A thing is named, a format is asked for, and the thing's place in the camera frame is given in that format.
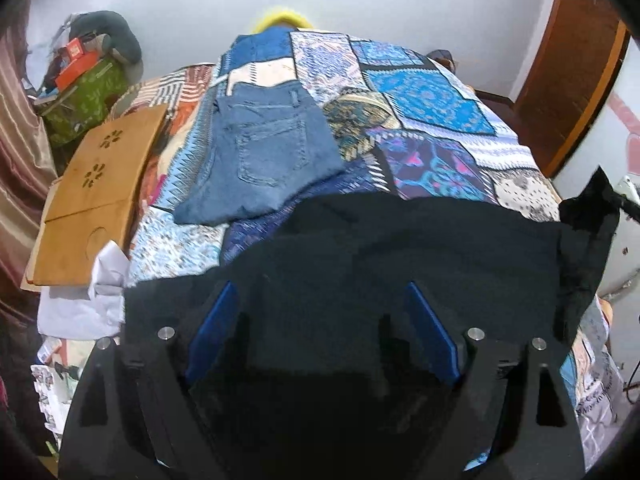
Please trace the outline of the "brown wooden door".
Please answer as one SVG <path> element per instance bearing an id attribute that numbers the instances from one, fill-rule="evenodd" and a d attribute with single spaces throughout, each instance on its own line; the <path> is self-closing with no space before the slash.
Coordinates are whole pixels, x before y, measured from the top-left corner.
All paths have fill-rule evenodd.
<path id="1" fill-rule="evenodd" d="M 578 148 L 622 67 L 629 32 L 608 0 L 553 0 L 515 113 L 547 177 Z"/>

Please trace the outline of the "black pants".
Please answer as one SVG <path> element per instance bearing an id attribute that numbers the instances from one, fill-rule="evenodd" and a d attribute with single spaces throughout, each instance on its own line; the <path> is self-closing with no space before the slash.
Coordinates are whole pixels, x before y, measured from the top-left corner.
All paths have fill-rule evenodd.
<path id="1" fill-rule="evenodd" d="M 543 339 L 561 369 L 619 218 L 602 171 L 555 222 L 445 197 L 318 196 L 224 266 L 128 289 L 124 341 L 193 333 L 232 283 L 220 355 L 188 389 L 228 478 L 417 479 L 448 389 L 419 363 L 408 284 L 492 338 Z"/>

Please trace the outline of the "blue patchwork bedspread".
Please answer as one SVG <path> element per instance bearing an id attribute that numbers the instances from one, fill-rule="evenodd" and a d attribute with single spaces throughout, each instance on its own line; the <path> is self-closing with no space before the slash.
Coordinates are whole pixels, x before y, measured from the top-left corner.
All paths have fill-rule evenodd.
<path id="1" fill-rule="evenodd" d="M 273 87 L 290 80 L 299 81 L 321 108 L 343 170 L 269 214 L 218 226 L 176 223 L 175 206 L 191 191 L 209 147 L 215 99 L 231 94 L 240 82 Z M 201 275 L 230 263 L 273 237 L 310 198 L 387 193 L 402 200 L 472 200 L 515 211 L 504 197 L 506 181 L 537 172 L 516 134 L 453 73 L 423 54 L 339 32 L 273 27 L 242 36 L 222 57 L 191 131 L 163 164 L 150 211 L 168 225 L 153 228 L 149 218 L 140 220 L 124 307 L 126 291 L 137 284 Z M 546 218 L 518 214 L 555 222 L 562 202 L 553 203 Z M 125 325 L 126 307 L 120 332 L 104 338 L 125 342 Z"/>

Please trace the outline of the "folded blue jeans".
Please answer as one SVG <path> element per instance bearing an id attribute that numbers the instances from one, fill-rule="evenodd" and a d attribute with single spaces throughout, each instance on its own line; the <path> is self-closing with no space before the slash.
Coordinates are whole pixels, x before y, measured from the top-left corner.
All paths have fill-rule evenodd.
<path id="1" fill-rule="evenodd" d="M 206 156 L 174 220 L 218 226 L 269 214 L 343 168 L 321 108 L 299 81 L 240 82 L 214 101 Z"/>

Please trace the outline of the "striped pink curtain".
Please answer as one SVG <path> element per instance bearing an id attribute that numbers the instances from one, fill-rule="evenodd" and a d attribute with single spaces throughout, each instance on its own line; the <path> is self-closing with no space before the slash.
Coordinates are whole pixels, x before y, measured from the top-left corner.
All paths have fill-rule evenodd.
<path id="1" fill-rule="evenodd" d="M 56 178 L 49 140 L 23 88 L 28 12 L 1 34 L 1 309 L 31 318 L 37 300 L 21 281 Z"/>

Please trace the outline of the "wooden lap desk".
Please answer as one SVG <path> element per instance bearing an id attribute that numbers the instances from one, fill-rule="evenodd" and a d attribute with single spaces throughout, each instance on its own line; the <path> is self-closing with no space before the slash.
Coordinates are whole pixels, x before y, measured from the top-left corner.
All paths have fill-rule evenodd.
<path id="1" fill-rule="evenodd" d="M 44 216 L 32 282 L 84 286 L 96 255 L 128 240 L 134 196 L 167 106 L 157 105 L 88 131 Z"/>

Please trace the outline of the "yellow plush item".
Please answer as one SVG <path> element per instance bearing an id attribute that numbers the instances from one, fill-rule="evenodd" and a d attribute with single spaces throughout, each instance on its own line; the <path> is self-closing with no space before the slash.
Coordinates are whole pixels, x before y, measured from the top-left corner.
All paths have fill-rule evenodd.
<path id="1" fill-rule="evenodd" d="M 273 26 L 286 26 L 292 29 L 313 28 L 314 25 L 305 15 L 285 6 L 274 6 L 268 9 L 252 28 L 253 34 L 260 34 Z"/>

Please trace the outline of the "green patterned bag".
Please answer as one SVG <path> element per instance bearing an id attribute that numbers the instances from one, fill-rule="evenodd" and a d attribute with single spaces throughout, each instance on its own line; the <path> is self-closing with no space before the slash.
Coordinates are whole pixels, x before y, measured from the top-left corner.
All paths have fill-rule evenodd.
<path id="1" fill-rule="evenodd" d="M 104 121 L 128 88 L 126 74 L 114 58 L 102 58 L 53 100 L 35 106 L 52 148 L 69 144 Z"/>

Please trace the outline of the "orange red box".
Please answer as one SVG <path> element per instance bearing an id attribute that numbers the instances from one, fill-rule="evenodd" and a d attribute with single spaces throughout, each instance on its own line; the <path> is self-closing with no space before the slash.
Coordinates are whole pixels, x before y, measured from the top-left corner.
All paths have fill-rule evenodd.
<path id="1" fill-rule="evenodd" d="M 69 87 L 77 78 L 99 62 L 101 55 L 98 51 L 86 50 L 82 41 L 78 38 L 70 40 L 63 49 L 61 68 L 55 77 L 55 85 L 58 91 Z"/>

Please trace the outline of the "white cloth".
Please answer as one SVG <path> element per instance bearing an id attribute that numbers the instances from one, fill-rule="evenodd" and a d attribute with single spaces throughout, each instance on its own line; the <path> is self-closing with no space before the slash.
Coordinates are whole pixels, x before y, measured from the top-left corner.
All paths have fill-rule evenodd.
<path id="1" fill-rule="evenodd" d="M 41 286 L 38 332 L 68 340 L 116 336 L 125 321 L 129 260 L 110 240 L 96 255 L 88 286 Z"/>

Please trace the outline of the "grey pillow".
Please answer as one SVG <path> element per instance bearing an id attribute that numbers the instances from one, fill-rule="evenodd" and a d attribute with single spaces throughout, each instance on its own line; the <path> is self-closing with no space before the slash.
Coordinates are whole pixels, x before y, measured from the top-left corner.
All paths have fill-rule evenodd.
<path id="1" fill-rule="evenodd" d="M 128 22 L 114 11 L 78 14 L 70 23 L 70 39 L 78 39 L 87 52 L 111 55 L 126 65 L 142 60 L 142 50 Z"/>

